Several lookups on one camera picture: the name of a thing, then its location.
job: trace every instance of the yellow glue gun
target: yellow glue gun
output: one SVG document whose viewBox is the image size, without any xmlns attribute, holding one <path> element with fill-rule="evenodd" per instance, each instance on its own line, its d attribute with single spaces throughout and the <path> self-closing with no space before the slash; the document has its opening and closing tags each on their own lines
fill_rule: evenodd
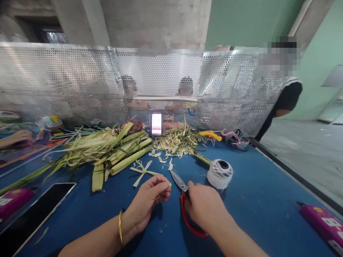
<svg viewBox="0 0 343 257">
<path fill-rule="evenodd" d="M 208 136 L 208 137 L 214 137 L 218 141 L 222 140 L 222 137 L 218 136 L 216 133 L 214 133 L 213 130 L 201 131 L 199 133 L 199 135 L 201 135 L 201 136 Z"/>
</svg>

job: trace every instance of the gold bangle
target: gold bangle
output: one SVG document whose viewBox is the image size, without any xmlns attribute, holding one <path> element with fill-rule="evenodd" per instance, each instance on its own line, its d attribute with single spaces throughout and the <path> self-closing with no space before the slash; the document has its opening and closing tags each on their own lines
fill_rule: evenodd
<svg viewBox="0 0 343 257">
<path fill-rule="evenodd" d="M 118 230 L 119 230 L 119 236 L 120 236 L 120 242 L 121 242 L 121 247 L 124 247 L 123 244 L 123 237 L 121 236 L 121 212 L 124 212 L 125 209 L 121 209 L 119 213 L 119 222 L 118 222 Z"/>
</svg>

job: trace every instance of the perforated metal screen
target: perforated metal screen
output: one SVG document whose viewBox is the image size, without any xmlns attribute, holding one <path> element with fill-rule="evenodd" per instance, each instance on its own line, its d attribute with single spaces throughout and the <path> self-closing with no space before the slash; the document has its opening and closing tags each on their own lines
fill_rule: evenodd
<svg viewBox="0 0 343 257">
<path fill-rule="evenodd" d="M 0 43 L 0 110 L 67 126 L 165 122 L 256 135 L 283 89 L 258 76 L 258 50 L 202 52 Z"/>
</svg>

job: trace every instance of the white string spool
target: white string spool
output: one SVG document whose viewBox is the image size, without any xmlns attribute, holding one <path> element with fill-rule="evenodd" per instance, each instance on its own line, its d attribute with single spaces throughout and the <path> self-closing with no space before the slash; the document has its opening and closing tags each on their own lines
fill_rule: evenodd
<svg viewBox="0 0 343 257">
<path fill-rule="evenodd" d="M 227 188 L 232 179 L 233 169 L 231 165 L 223 160 L 216 159 L 212 161 L 210 169 L 207 172 L 207 180 L 217 189 Z"/>
</svg>

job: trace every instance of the black smartphone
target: black smartphone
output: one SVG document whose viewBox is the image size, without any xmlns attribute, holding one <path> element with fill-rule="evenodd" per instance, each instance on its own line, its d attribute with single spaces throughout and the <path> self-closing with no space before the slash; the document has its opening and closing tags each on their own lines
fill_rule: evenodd
<svg viewBox="0 0 343 257">
<path fill-rule="evenodd" d="M 152 112 L 150 118 L 150 131 L 153 136 L 163 135 L 163 113 Z"/>
<path fill-rule="evenodd" d="M 53 184 L 1 234 L 1 256 L 17 255 L 54 213 L 76 183 Z"/>
</svg>

